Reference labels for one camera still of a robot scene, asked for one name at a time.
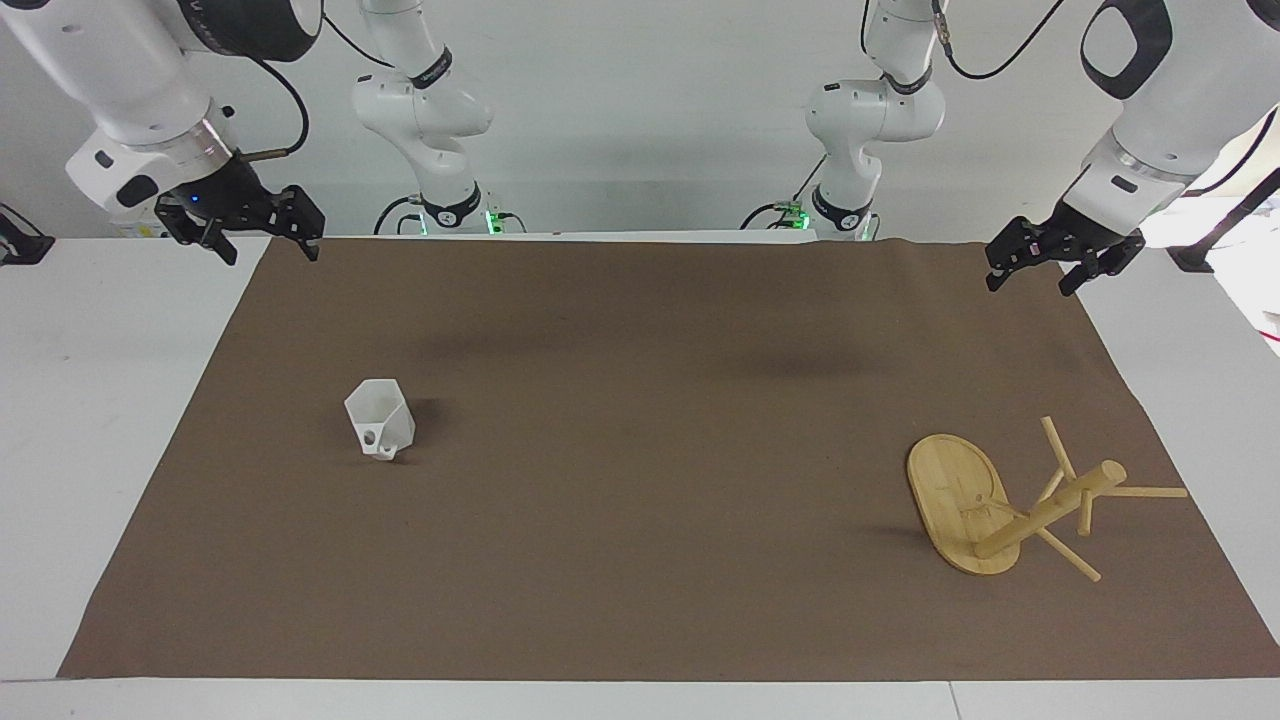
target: brown tablecloth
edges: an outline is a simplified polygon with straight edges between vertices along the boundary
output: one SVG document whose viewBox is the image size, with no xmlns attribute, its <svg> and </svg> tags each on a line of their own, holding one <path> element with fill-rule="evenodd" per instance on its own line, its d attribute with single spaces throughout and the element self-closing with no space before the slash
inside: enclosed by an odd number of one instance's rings
<svg viewBox="0 0 1280 720">
<path fill-rule="evenodd" d="M 1193 502 L 1064 523 L 1096 585 L 1037 539 L 995 578 L 933 551 L 905 477 L 931 433 L 1023 506 L 1046 414 L 1078 468 L 1180 484 L 1060 273 L 983 270 L 902 241 L 276 241 L 60 675 L 1280 675 Z M 374 377 L 417 418 L 393 464 L 342 405 Z"/>
</svg>

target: white cup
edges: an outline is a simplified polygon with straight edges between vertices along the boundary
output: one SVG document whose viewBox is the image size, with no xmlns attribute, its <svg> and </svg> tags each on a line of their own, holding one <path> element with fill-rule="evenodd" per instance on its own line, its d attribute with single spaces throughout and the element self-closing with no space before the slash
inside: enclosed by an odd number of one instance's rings
<svg viewBox="0 0 1280 720">
<path fill-rule="evenodd" d="M 347 397 L 346 406 L 365 455 L 394 460 L 397 452 L 413 445 L 417 427 L 398 382 L 365 380 Z"/>
</svg>

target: wooden mug tree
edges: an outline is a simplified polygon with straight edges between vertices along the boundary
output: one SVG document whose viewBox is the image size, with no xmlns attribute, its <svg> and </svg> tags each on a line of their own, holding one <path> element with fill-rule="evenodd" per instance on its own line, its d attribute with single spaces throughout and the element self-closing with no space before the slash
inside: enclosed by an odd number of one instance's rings
<svg viewBox="0 0 1280 720">
<path fill-rule="evenodd" d="M 1023 541 L 1037 536 L 1096 583 L 1102 574 L 1057 539 L 1048 530 L 1051 523 L 1079 510 L 1076 533 L 1087 537 L 1093 532 L 1093 503 L 1100 497 L 1185 498 L 1188 493 L 1181 488 L 1120 487 L 1128 474 L 1114 460 L 1076 475 L 1053 420 L 1042 418 L 1041 424 L 1057 470 L 1030 510 L 1009 503 L 1000 475 L 982 450 L 948 434 L 929 436 L 911 448 L 906 471 L 915 503 L 933 547 L 965 573 L 1009 570 L 1018 562 Z"/>
</svg>

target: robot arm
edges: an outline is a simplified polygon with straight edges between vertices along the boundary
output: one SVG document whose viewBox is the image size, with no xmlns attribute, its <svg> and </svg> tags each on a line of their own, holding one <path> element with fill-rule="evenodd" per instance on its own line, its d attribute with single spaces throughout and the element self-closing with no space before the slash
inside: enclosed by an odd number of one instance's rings
<svg viewBox="0 0 1280 720">
<path fill-rule="evenodd" d="M 1280 100 L 1280 0 L 1107 0 L 1080 56 L 1124 111 L 1047 222 L 1015 218 L 987 246 L 992 291 L 1015 270 L 1062 260 L 1079 263 L 1061 283 L 1071 295 L 1133 260 L 1138 225 Z"/>
<path fill-rule="evenodd" d="M 324 215 L 301 187 L 262 187 L 183 53 L 296 59 L 319 33 L 319 0 L 0 0 L 0 17 L 93 115 L 67 164 L 84 195 L 111 213 L 156 200 L 178 242 L 228 264 L 224 229 L 282 234 L 316 258 Z"/>
<path fill-rule="evenodd" d="M 480 184 L 457 138 L 488 131 L 493 109 L 431 35 L 421 0 L 361 0 L 360 8 L 394 68 L 356 81 L 356 114 L 404 155 L 439 231 L 486 232 Z"/>
<path fill-rule="evenodd" d="M 931 137 L 946 113 L 942 91 L 931 82 L 937 38 L 931 0 L 878 0 L 864 24 L 867 54 L 883 74 L 820 87 L 806 115 L 828 156 L 810 199 L 826 237 L 856 237 L 870 215 L 882 167 L 867 145 Z"/>
</svg>

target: wooden pole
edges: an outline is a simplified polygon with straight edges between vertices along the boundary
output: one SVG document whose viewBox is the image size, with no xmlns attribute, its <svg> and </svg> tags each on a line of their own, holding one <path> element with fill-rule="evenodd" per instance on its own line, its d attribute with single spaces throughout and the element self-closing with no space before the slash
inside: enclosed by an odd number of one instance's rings
<svg viewBox="0 0 1280 720">
<path fill-rule="evenodd" d="M 1080 493 L 1103 493 L 1123 483 L 1126 474 L 1124 466 L 1114 460 L 1103 460 L 1101 465 L 1076 478 L 1059 489 L 1043 502 L 1036 503 L 1027 518 L 1015 518 L 991 536 L 978 541 L 974 555 L 982 559 L 992 557 L 1001 550 L 1023 542 L 1036 534 L 1036 530 L 1060 520 L 1080 507 Z"/>
<path fill-rule="evenodd" d="M 1074 480 L 1075 468 L 1071 468 L 1071 459 L 1066 456 L 1066 448 L 1062 447 L 1062 438 L 1057 437 L 1053 418 L 1041 418 L 1041 425 L 1044 428 L 1044 437 L 1048 438 L 1048 446 L 1053 448 L 1053 456 L 1057 457 L 1057 466 L 1062 469 L 1062 474 L 1068 480 Z"/>
<path fill-rule="evenodd" d="M 987 500 L 987 505 L 991 505 L 993 507 L 998 507 L 998 509 L 1004 510 L 1005 512 L 1009 512 L 1014 518 L 1025 518 L 1027 516 L 1025 512 L 1023 512 L 1021 510 L 1014 507 L 1012 505 L 1009 505 L 1007 502 L 1000 502 L 998 500 L 989 500 L 988 498 Z M 1041 528 L 1041 529 L 1036 530 L 1036 534 L 1039 536 L 1041 539 L 1043 539 L 1044 542 L 1047 542 L 1048 546 L 1052 547 L 1053 550 L 1056 550 L 1062 557 L 1065 557 L 1068 562 L 1070 562 L 1071 565 L 1075 565 L 1076 570 L 1079 570 L 1080 573 L 1084 573 L 1085 578 L 1093 580 L 1094 583 L 1102 580 L 1102 573 L 1098 573 L 1097 570 L 1094 570 L 1092 565 L 1089 565 L 1088 562 L 1085 562 L 1084 559 L 1080 557 L 1079 555 L 1076 555 L 1074 550 L 1071 550 L 1070 547 L 1066 547 L 1066 543 L 1064 543 L 1062 541 L 1057 539 L 1057 536 L 1055 536 L 1053 533 L 1048 532 L 1048 529 Z"/>
</svg>

